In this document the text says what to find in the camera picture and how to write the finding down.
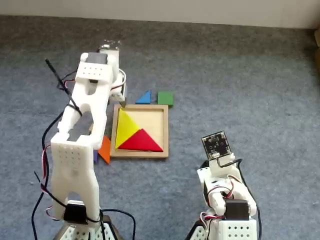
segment robotic arm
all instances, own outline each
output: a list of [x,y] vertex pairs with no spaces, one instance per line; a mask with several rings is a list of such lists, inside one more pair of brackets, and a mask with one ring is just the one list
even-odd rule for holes
[[[94,240],[96,228],[101,223],[93,150],[102,145],[109,98],[124,107],[126,94],[126,74],[119,69],[117,42],[106,42],[98,52],[81,55],[72,100],[65,107],[58,132],[50,141],[53,159],[51,193],[63,203],[53,200],[54,218],[76,227],[72,239],[77,239],[76,233],[80,232],[83,239],[88,239],[86,237],[91,233],[90,239]],[[91,134],[70,141],[69,131],[85,112],[92,114]],[[82,201],[68,200],[70,193],[78,194]]]
[[258,210],[260,218],[260,212],[239,169],[242,159],[235,158],[223,131],[203,137],[202,143],[208,160],[197,173],[209,209],[200,214],[186,240],[257,240],[252,217]]

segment white wall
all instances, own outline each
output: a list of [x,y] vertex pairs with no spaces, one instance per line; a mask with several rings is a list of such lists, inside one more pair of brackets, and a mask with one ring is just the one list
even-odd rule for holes
[[320,0],[1,0],[0,14],[316,28]]

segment blue triangle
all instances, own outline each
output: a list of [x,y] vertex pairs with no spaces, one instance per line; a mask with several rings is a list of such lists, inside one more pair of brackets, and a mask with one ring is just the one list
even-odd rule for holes
[[147,91],[145,94],[143,94],[136,102],[135,104],[150,104],[151,102],[151,90]]

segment black cable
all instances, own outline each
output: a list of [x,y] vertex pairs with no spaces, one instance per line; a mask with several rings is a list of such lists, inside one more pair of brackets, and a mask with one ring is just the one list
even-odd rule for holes
[[242,162],[242,159],[239,158],[239,159],[236,159],[236,160],[234,160],[234,161],[228,162],[228,163],[223,164],[223,165],[220,164],[219,158],[218,158],[216,161],[217,161],[218,166],[219,166],[220,168],[225,168],[225,167],[228,167],[228,166],[230,166],[230,165],[232,165],[232,164],[236,164],[236,163]]
[[129,216],[130,218],[132,218],[133,221],[133,231],[132,231],[132,240],[135,240],[136,237],[136,219],[133,215],[131,215],[130,213],[120,210],[120,209],[113,209],[113,208],[109,208],[109,209],[102,209],[102,212],[116,212],[116,213],[121,213],[121,214],[125,214],[127,216]]
[[104,213],[102,212],[102,210],[100,209],[100,226],[101,226],[101,232],[102,232],[102,239],[106,240],[106,235],[105,235],[105,225],[104,225]]
[[[62,111],[59,116],[57,116],[52,123],[50,123],[50,125],[46,128],[46,130],[44,131],[43,135],[42,135],[42,140],[41,140],[41,143],[42,143],[42,149],[44,150],[45,147],[46,147],[46,144],[45,144],[45,140],[46,140],[46,136],[49,132],[49,130],[53,127],[53,125],[55,125],[55,123],[62,117],[62,115],[64,114],[64,112]],[[45,164],[45,167],[47,169],[47,174],[46,174],[46,178],[45,178],[45,182],[44,182],[44,187],[47,188],[47,185],[48,185],[48,180],[49,180],[49,163],[48,163],[48,158],[47,158],[47,153],[45,152],[43,157],[46,159],[46,164]],[[31,225],[32,225],[32,230],[33,230],[33,235],[34,235],[34,239],[35,240],[38,240],[38,236],[37,236],[37,230],[36,230],[36,225],[35,225],[35,213],[36,213],[36,210],[42,200],[42,198],[44,197],[44,193],[42,192],[38,198],[38,200],[36,201],[36,204],[33,208],[33,211],[32,211],[32,215],[31,215]]]
[[253,200],[255,201],[255,205],[256,205],[256,211],[257,211],[257,215],[258,215],[258,223],[259,223],[259,234],[258,234],[258,240],[262,240],[262,221],[261,221],[261,212],[260,212],[260,208],[259,208],[259,205],[257,204],[257,201],[254,197],[254,195],[252,194],[251,190],[249,189],[247,183],[246,183],[246,180],[241,172],[241,169],[240,169],[240,163],[242,162],[242,159],[241,161],[238,162],[238,169],[239,169],[239,172],[240,172],[240,176],[242,178],[242,181],[243,181],[243,184],[246,186],[246,188],[248,189],[248,192],[251,194]]
[[50,70],[53,72],[54,76],[56,77],[56,79],[58,80],[59,84],[62,86],[64,92],[67,94],[68,98],[70,99],[70,101],[72,102],[74,109],[80,114],[80,116],[82,117],[82,112],[80,111],[80,108],[77,106],[77,104],[75,103],[74,99],[72,98],[70,91],[68,90],[68,88],[66,88],[66,86],[64,85],[64,83],[62,82],[59,74],[57,73],[57,71],[55,70],[55,68],[52,66],[51,62],[48,59],[45,59],[45,63],[48,65],[48,67],[50,68]]
[[[66,74],[64,77],[61,78],[61,80],[65,80],[67,77],[71,76],[72,74],[76,73],[78,71],[78,69]],[[59,90],[62,90],[64,91],[64,88],[60,86],[60,82],[58,82],[58,84],[56,85],[56,87],[59,89]]]
[[209,231],[208,231],[208,235],[206,237],[206,240],[209,240],[209,235],[210,235],[210,229],[211,229],[211,222],[212,222],[213,219],[210,220],[209,222]]
[[67,77],[69,77],[70,75],[72,75],[72,74],[74,74],[74,73],[76,73],[77,72],[77,70],[74,70],[74,71],[72,71],[72,72],[70,72],[70,73],[68,73],[68,74],[66,74],[63,78],[61,78],[61,80],[63,81],[63,80],[65,80]]

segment wooden frame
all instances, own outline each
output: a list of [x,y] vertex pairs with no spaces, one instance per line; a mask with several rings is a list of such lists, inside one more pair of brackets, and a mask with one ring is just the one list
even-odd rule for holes
[[110,155],[111,157],[118,158],[167,158],[169,156],[169,120],[168,120],[168,106],[167,105],[155,105],[155,104],[129,104],[123,108],[124,111],[133,111],[138,112],[141,111],[145,114],[152,115],[152,112],[163,113],[163,122],[161,121],[161,125],[159,126],[163,129],[162,136],[162,149],[163,152],[151,152],[151,151],[134,151],[134,150],[123,150],[116,149],[116,135],[117,135],[117,127],[118,127],[118,113],[120,104],[114,105],[113,112],[113,123],[112,123],[112,133],[111,133],[111,149]]

